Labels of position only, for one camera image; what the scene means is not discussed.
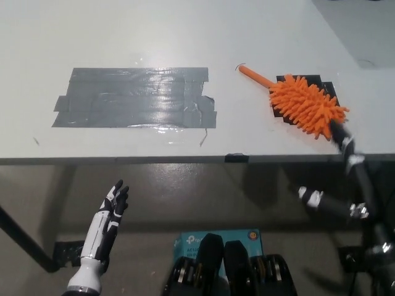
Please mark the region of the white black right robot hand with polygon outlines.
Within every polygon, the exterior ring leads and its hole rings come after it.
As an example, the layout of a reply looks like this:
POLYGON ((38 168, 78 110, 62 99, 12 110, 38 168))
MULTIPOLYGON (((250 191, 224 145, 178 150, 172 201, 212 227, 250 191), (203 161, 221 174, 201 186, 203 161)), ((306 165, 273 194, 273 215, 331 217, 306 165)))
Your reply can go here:
POLYGON ((366 166, 365 155, 355 150, 354 137, 343 124, 331 120, 332 141, 338 147, 344 162, 345 176, 351 178, 360 193, 360 203, 346 204, 323 191, 301 186, 299 200, 310 208, 361 221, 362 246, 371 256, 394 256, 394 230, 385 217, 383 202, 378 197, 366 166))

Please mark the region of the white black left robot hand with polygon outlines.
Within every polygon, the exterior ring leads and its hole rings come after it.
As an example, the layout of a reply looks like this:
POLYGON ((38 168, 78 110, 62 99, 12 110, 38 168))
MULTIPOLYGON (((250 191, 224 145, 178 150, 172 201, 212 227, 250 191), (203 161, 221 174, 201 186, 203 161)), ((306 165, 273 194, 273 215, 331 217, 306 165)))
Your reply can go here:
POLYGON ((128 208, 128 186, 119 180, 112 186, 93 216, 80 255, 80 267, 67 284, 64 295, 100 295, 101 277, 107 271, 110 252, 128 208))

